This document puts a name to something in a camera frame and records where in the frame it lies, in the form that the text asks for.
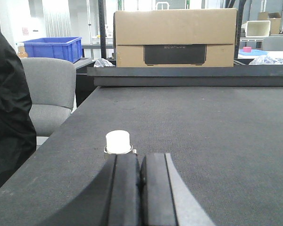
blue plastic crate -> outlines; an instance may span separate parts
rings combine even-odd
[[[40,38],[24,41],[28,57],[49,57],[72,63],[82,57],[81,37]]]

small white cylinder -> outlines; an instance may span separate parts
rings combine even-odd
[[[109,154],[130,152],[130,134],[124,130],[114,130],[106,135],[106,149]]]

plastic bag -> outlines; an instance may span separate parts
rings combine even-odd
[[[108,60],[101,58],[95,61],[93,67],[115,67],[115,65],[110,63]]]
[[[273,58],[263,55],[255,58],[249,65],[283,65],[283,58]]]

person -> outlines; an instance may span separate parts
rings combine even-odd
[[[21,60],[0,33],[0,187],[36,150],[31,107]]]

gray table surface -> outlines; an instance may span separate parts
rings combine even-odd
[[[115,129],[139,161],[170,152],[216,225],[283,226],[283,88],[231,87],[97,88],[0,189],[0,226],[32,226],[69,203]]]

